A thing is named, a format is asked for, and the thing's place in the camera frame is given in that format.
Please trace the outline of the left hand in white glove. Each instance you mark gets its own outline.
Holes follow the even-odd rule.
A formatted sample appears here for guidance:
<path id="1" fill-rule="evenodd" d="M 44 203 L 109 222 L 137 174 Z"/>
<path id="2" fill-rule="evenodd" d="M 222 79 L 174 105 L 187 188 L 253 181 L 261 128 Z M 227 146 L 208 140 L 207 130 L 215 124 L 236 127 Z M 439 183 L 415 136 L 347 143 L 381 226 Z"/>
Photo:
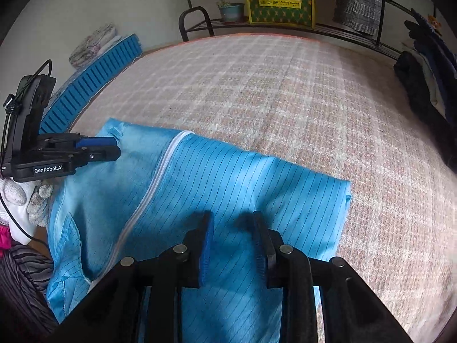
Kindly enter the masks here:
<path id="1" fill-rule="evenodd" d="M 1 178 L 1 225 L 14 241 L 28 245 L 38 227 L 47 227 L 53 191 L 47 180 L 17 183 Z"/>

